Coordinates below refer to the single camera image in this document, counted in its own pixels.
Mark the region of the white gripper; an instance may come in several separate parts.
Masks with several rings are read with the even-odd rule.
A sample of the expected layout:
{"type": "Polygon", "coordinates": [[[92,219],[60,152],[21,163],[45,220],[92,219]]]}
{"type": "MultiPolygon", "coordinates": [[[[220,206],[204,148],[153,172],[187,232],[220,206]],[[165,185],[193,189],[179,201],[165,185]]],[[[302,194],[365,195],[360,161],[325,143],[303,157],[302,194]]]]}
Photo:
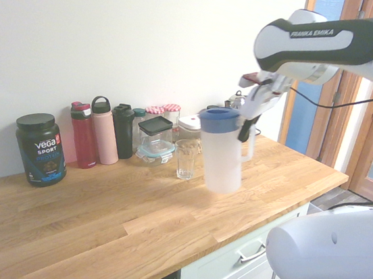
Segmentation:
{"type": "Polygon", "coordinates": [[[291,86],[291,79],[279,73],[261,70],[245,75],[244,84],[253,87],[241,107],[240,114],[245,118],[238,139],[244,143],[249,139],[250,124],[256,125],[261,114],[277,104],[279,98],[291,86]]]}

